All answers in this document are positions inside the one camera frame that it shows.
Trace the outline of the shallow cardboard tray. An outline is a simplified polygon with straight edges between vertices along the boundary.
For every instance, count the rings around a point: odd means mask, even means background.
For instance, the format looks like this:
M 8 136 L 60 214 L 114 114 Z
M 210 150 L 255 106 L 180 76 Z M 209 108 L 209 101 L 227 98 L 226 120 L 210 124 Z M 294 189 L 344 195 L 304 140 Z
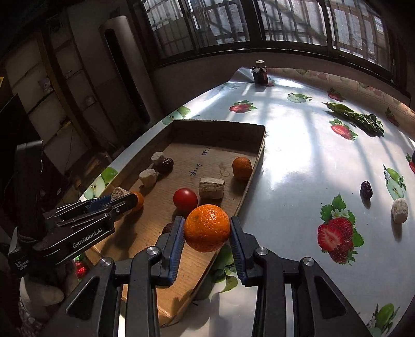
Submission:
M 143 195 L 143 206 L 115 222 L 115 232 L 88 250 L 93 262 L 133 257 L 155 244 L 163 227 L 204 203 L 228 216 L 243 206 L 250 180 L 237 180 L 232 163 L 239 157 L 258 166 L 265 146 L 262 125 L 241 122 L 177 120 L 146 142 L 105 189 Z

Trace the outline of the orange tangerine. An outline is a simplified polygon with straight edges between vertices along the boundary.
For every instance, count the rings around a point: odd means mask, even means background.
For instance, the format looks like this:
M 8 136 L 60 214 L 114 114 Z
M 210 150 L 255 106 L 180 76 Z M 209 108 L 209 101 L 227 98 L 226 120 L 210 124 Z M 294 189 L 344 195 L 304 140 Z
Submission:
M 198 252 L 209 253 L 220 249 L 229 235 L 229 217 L 216 205 L 198 206 L 185 220 L 184 238 L 187 244 Z
M 132 209 L 132 213 L 136 213 L 136 212 L 139 212 L 143 208 L 144 196 L 140 192 L 133 191 L 132 193 L 134 195 L 136 195 L 136 197 L 138 199 L 137 205 Z
M 232 162 L 233 176 L 237 180 L 248 180 L 253 172 L 253 166 L 247 157 L 237 157 Z

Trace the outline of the white standing air conditioner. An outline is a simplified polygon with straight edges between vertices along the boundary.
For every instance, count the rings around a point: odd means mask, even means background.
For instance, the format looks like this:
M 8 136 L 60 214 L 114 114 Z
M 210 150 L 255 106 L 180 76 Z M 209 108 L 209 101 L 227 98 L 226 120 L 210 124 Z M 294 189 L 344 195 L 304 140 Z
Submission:
M 127 16 L 117 16 L 100 26 L 100 33 L 127 106 L 142 126 L 150 128 L 164 117 L 150 75 Z

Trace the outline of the orange tangerine front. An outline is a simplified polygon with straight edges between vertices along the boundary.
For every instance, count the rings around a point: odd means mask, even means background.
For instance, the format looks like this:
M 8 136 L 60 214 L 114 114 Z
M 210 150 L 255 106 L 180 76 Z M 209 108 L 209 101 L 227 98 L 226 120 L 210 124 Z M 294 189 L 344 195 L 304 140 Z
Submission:
M 136 195 L 136 197 L 138 199 L 137 205 L 132 209 L 132 213 L 136 213 L 136 212 L 139 212 L 143 208 L 144 196 L 140 192 L 133 191 L 132 193 L 134 195 Z

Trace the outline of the bundle of green vegetables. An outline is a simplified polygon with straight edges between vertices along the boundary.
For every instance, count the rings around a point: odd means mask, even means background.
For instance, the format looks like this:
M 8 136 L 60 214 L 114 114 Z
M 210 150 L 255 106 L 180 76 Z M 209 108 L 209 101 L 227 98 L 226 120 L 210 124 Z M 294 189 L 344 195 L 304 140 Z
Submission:
M 338 117 L 343 117 L 351 122 L 353 125 L 362 129 L 371 137 L 383 137 L 383 124 L 375 114 L 364 114 L 355 112 L 346 105 L 335 102 L 324 102 L 324 105 Z

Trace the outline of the dark red date back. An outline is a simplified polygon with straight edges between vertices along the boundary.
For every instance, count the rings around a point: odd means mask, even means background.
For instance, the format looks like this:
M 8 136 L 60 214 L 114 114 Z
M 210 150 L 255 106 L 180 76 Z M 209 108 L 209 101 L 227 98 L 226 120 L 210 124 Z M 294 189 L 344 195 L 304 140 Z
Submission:
M 365 180 L 361 183 L 360 194 L 365 200 L 370 200 L 370 198 L 372 198 L 373 190 L 369 181 Z

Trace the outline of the fruit-print tablecloth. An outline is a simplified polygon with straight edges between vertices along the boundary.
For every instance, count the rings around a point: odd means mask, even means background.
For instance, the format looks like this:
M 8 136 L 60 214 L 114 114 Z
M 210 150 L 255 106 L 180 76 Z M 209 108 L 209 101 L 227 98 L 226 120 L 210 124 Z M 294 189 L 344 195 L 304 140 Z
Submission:
M 375 114 L 384 136 L 371 137 L 324 102 Z M 259 88 L 251 73 L 233 77 L 170 113 L 129 146 L 113 167 L 127 160 L 178 119 L 263 125 L 265 150 L 240 211 L 243 228 L 284 258 L 313 257 L 365 322 L 380 307 L 397 309 L 390 334 L 414 335 L 414 215 L 392 220 L 393 197 L 404 180 L 403 197 L 414 208 L 414 110 L 357 81 L 333 74 L 276 69 L 271 85 Z M 360 194 L 369 181 L 370 200 Z M 361 237 L 352 262 L 338 264 L 317 244 L 321 207 L 343 204 L 335 215 L 355 218 Z

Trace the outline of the beige cylindrical cork block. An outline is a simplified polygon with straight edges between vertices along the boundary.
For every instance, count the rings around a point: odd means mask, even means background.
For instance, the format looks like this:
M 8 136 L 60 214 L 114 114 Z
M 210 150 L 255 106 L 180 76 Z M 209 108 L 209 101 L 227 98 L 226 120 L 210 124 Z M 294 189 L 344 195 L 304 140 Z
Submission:
M 199 195 L 202 199 L 221 199 L 224 196 L 225 181 L 220 178 L 201 178 Z

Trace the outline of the red cherry tomato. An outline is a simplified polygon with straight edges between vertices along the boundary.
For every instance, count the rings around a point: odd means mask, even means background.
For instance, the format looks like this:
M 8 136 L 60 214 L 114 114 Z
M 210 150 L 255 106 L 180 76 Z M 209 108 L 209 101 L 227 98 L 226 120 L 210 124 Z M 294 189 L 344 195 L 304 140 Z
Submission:
M 190 213 L 198 206 L 198 198 L 195 192 L 185 187 L 174 193 L 173 202 L 176 208 L 183 213 Z

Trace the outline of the barred window frame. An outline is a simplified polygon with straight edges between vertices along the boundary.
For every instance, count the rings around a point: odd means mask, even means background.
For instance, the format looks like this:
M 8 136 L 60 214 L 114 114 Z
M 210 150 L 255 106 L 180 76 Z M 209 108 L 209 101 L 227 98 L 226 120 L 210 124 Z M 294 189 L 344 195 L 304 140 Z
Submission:
M 396 33 L 368 1 L 130 1 L 134 26 L 155 67 L 232 52 L 323 58 L 406 91 Z

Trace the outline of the dark jar with spool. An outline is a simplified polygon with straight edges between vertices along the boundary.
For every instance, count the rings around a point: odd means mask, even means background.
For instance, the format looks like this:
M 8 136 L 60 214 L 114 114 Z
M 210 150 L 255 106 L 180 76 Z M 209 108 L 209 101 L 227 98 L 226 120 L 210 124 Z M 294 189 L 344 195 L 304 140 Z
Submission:
M 267 75 L 267 67 L 263 60 L 256 60 L 255 65 L 251 67 L 251 72 L 253 74 L 254 82 L 257 85 L 267 86 L 269 83 Z

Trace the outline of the wooden shelf unit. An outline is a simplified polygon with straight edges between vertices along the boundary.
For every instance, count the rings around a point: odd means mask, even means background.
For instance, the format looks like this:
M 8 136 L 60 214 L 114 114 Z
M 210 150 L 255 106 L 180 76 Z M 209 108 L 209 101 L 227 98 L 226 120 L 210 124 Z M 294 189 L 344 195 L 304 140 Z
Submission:
M 67 12 L 1 47 L 1 69 L 63 175 L 94 175 L 112 161 L 117 137 L 87 73 Z

